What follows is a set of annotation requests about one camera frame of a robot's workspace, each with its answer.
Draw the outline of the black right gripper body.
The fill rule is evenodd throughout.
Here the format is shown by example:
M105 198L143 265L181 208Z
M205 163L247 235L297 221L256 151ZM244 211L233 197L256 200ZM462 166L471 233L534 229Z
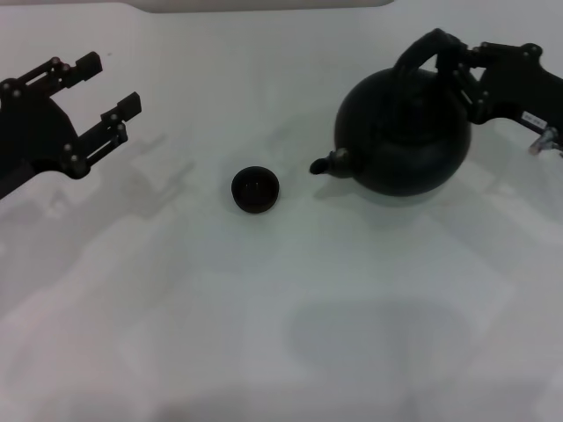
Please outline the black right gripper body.
M503 118L530 129L562 128L562 79L530 53L494 60L479 90L485 97L476 112L478 124Z

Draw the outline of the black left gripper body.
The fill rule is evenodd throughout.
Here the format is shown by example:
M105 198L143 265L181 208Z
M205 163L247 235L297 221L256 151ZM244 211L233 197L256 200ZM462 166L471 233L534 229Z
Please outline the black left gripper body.
M53 99L10 91L1 97L1 197L48 171L73 179L90 172L77 132Z

